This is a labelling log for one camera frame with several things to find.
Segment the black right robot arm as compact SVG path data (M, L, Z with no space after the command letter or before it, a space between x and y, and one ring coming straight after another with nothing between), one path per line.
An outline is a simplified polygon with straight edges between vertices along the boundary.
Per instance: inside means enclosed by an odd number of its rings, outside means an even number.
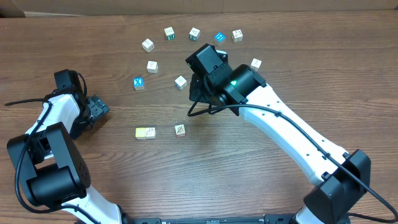
M349 153L319 134L276 95L249 65L232 69L228 54L205 44L186 58L192 69L189 99L231 111L269 136L301 168L313 190L292 223L348 223L348 212L366 193L370 158Z

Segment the yellow-top wooden block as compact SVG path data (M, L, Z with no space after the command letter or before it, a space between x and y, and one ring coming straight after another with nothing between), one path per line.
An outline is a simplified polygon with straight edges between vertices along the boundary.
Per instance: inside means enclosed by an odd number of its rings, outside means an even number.
M145 128L136 128L135 137L138 140L146 139L146 129Z

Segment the blue D wooden block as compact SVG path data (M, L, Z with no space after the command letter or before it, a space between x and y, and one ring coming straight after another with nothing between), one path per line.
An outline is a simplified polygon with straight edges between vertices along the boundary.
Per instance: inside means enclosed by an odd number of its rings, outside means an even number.
M179 90L182 90L186 87L187 80L183 76L179 76L177 79L175 79L174 83Z

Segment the green-edged picture wooden block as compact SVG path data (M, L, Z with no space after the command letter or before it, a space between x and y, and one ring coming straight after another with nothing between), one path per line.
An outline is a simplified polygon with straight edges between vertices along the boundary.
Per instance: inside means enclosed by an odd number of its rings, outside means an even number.
M145 138L146 139L155 139L156 138L155 127L145 128Z

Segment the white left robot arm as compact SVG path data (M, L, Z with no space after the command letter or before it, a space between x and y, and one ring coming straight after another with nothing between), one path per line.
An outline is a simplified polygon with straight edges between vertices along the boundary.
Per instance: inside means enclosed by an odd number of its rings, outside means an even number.
M74 143L109 107L98 96L87 95L80 73L62 70L54 77L57 87L39 99L43 110L37 121L7 143L19 203L32 213L63 210L82 223L131 223L119 205L92 186L87 164Z

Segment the red Y wooden block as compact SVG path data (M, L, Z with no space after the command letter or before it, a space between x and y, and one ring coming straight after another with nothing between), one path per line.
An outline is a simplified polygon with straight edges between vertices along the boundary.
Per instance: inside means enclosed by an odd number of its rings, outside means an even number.
M186 134L185 126L183 124L179 124L175 126L175 133L177 137L182 137Z

